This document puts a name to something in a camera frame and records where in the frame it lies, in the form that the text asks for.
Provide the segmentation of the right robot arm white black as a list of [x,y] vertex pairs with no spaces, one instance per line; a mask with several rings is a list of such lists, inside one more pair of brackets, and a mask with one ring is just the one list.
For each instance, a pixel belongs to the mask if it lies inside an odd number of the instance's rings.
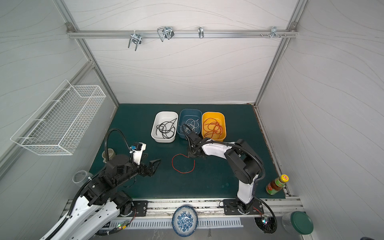
[[183,125],[182,131],[192,157],[214,156],[227,161],[239,180],[236,202],[238,212],[242,215],[249,214],[256,199],[257,184],[266,176],[264,163],[256,152],[243,139],[236,142],[203,139],[186,124]]

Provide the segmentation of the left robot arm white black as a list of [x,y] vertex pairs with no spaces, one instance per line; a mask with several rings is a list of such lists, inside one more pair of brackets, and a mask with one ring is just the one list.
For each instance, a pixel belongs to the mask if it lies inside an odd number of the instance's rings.
[[126,155],[112,159],[106,155],[105,166],[80,187],[67,213],[42,237],[44,240],[87,240],[99,235],[100,229],[116,217],[140,214],[144,203],[133,201],[120,187],[137,176],[153,176],[161,160],[143,164],[148,156],[146,144],[126,146]]

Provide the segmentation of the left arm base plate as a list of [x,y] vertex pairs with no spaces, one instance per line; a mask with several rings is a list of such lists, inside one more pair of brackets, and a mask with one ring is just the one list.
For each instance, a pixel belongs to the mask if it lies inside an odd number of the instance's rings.
[[131,201],[120,210],[120,217],[145,217],[148,209],[148,201]]

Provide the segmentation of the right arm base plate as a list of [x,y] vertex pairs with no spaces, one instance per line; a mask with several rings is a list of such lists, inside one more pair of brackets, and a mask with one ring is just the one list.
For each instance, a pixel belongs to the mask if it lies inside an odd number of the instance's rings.
[[264,214],[262,203],[256,199],[252,199],[248,204],[239,199],[224,199],[219,203],[219,207],[224,209],[226,216]]

